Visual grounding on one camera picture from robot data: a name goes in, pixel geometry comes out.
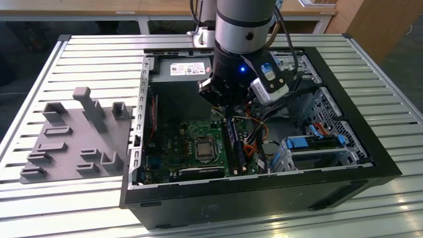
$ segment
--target open computer tower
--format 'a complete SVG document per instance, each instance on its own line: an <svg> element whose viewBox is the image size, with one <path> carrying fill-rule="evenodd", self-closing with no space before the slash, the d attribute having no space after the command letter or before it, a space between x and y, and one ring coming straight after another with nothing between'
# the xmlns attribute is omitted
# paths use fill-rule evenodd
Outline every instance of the open computer tower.
<svg viewBox="0 0 423 238"><path fill-rule="evenodd" d="M147 229L337 207L402 174L318 50L297 51L299 90L319 87L267 121L251 154L250 117L269 108L229 119L199 96L213 50L146 50L122 206ZM289 50L271 52L291 67Z"/></svg>

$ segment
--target wooden table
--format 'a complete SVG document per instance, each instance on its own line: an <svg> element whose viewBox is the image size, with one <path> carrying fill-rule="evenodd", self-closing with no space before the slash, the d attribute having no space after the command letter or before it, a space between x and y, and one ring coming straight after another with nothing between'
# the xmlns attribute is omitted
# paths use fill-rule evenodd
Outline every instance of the wooden table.
<svg viewBox="0 0 423 238"><path fill-rule="evenodd" d="M285 0L282 14L286 21L313 22L310 33L323 34L338 11L333 7L303 7L298 0ZM191 20L189 0L141 0L139 24L142 34L150 34L151 20Z"/></svg>
<svg viewBox="0 0 423 238"><path fill-rule="evenodd" d="M285 0L287 21L314 22L313 33L325 33L337 15L334 8L303 7ZM114 21L137 20L150 34L151 20L193 20L189 0L0 0L0 21Z"/></svg>

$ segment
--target floor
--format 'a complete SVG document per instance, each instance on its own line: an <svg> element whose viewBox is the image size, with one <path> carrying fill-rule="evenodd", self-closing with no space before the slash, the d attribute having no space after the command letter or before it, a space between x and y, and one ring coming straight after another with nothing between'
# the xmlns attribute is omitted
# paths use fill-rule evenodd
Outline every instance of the floor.
<svg viewBox="0 0 423 238"><path fill-rule="evenodd" d="M150 26L151 32L171 34L177 33L174 29L182 29L181 33L186 33L191 29L191 23L174 24L174 22L155 23ZM0 87L0 140L26 100L26 93L31 90L58 37L62 34L94 35L99 32L95 22L51 22L43 23L42 27L51 44L50 49L43 53L28 53L6 23L0 22L0 57L6 59L16 73L16 79ZM118 32L119 34L139 34L138 23L121 22ZM423 111L422 61L423 16L415 22L411 33L403 37L393 53L381 64L382 69L421 111Z"/></svg>

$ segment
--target green circuit board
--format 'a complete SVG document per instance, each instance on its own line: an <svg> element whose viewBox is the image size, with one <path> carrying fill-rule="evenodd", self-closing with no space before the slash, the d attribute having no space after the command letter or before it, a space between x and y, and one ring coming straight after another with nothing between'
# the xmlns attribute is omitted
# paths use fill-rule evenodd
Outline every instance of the green circuit board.
<svg viewBox="0 0 423 238"><path fill-rule="evenodd" d="M222 121L187 121L181 124L165 124L162 135L162 151L150 156L151 175L154 183L169 182L173 171L190 167L225 167L225 176L231 176L227 161ZM239 137L247 136L246 121L237 121ZM215 157L210 161L197 159L195 143L198 140L213 139Z"/></svg>

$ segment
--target aluminum workbench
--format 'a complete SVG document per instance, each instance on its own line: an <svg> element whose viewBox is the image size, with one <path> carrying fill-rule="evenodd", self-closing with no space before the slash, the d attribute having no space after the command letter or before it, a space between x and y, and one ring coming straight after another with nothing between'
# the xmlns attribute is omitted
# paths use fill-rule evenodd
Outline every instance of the aluminum workbench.
<svg viewBox="0 0 423 238"><path fill-rule="evenodd" d="M73 36L58 42L0 144L0 237L419 237L423 235L423 116L354 39L293 35L317 47L391 154L403 176L334 209L149 231L119 209L122 177L23 185L47 102L81 107L75 87L93 89L102 106L123 101L137 110L143 49L191 48L186 35ZM287 47L279 36L277 47Z"/></svg>

